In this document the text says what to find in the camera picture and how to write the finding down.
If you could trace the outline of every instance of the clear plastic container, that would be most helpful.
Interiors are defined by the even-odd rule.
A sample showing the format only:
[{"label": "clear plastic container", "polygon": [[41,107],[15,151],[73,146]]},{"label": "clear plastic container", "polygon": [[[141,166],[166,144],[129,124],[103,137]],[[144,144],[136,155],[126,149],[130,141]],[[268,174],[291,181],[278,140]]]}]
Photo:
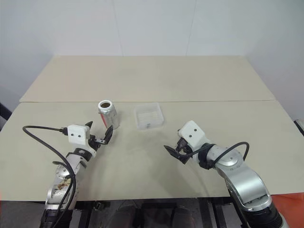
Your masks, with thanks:
[{"label": "clear plastic container", "polygon": [[164,122],[158,103],[146,103],[135,107],[135,121],[140,130],[161,126]]}]

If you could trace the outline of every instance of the floor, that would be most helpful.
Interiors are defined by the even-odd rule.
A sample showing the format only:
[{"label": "floor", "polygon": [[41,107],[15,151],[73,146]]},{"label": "floor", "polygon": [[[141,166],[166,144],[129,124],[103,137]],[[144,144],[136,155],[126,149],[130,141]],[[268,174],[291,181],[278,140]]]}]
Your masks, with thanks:
[{"label": "floor", "polygon": [[[197,199],[156,199],[154,202],[176,202],[178,206],[188,208],[194,221],[196,228],[203,228],[200,208]],[[92,211],[89,228],[105,228],[112,215],[117,209],[134,205],[140,208],[146,200],[112,200],[110,207],[101,211]],[[32,202],[16,202],[16,201],[2,201],[0,208],[0,228],[38,228],[40,218],[44,209],[43,204]],[[226,225],[228,228],[240,228],[240,220],[233,205],[222,206]],[[212,205],[209,204],[209,211],[212,218],[212,225],[216,228],[214,213]],[[77,228],[81,212],[74,210],[73,218],[70,224],[71,228]],[[145,210],[145,228],[169,228],[170,227],[171,209],[149,209]]]}]

